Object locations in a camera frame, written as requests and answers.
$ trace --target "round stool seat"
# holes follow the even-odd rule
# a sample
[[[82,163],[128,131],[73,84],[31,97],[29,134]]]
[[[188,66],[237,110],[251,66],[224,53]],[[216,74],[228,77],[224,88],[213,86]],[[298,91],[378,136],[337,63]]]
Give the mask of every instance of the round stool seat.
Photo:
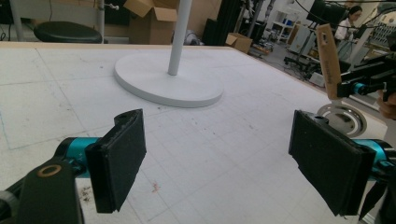
[[[53,43],[102,43],[102,36],[94,29],[70,21],[47,21],[34,29],[35,37]]]

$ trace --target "white round base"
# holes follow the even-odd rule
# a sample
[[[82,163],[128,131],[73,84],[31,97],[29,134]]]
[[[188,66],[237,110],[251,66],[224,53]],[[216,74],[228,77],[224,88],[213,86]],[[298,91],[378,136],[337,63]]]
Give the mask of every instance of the white round base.
[[[223,87],[216,78],[183,59],[171,76],[169,58],[170,51],[125,56],[116,62],[116,80],[134,95],[162,105],[200,107],[220,99]]]

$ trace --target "table surface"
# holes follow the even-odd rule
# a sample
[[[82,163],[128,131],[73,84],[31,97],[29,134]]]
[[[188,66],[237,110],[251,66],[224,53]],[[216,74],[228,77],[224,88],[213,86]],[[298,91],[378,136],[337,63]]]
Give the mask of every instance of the table surface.
[[[356,223],[334,217],[288,154],[295,109],[327,96],[230,48],[185,48],[219,78],[221,99],[178,108],[140,99],[113,77],[129,54],[169,46],[0,44],[0,189],[52,157],[69,136],[103,136],[113,118],[143,108],[147,155],[119,213],[96,214],[89,179],[77,179],[87,223]],[[362,137],[387,127],[368,115]],[[82,191],[88,190],[88,196]]]

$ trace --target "white table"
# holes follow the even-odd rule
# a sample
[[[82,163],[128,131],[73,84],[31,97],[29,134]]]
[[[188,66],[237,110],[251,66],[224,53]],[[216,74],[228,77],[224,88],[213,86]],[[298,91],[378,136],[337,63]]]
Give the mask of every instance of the white table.
[[[119,213],[87,223],[356,223],[334,217],[288,154],[295,109],[329,103],[321,91],[229,48],[188,48],[224,85],[219,102],[158,105],[123,89],[115,62],[167,46],[0,45],[0,189],[52,157],[68,136],[103,136],[119,113],[143,108],[148,154]],[[368,115],[363,137],[385,134]],[[78,190],[90,185],[78,179]]]

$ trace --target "shiny metal dish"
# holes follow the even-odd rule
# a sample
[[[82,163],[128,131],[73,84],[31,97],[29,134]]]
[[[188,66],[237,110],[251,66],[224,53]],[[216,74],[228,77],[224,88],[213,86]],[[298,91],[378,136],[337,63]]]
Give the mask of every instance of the shiny metal dish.
[[[350,138],[361,135],[367,128],[367,120],[363,114],[349,105],[324,105],[318,115],[328,119],[330,126]]]

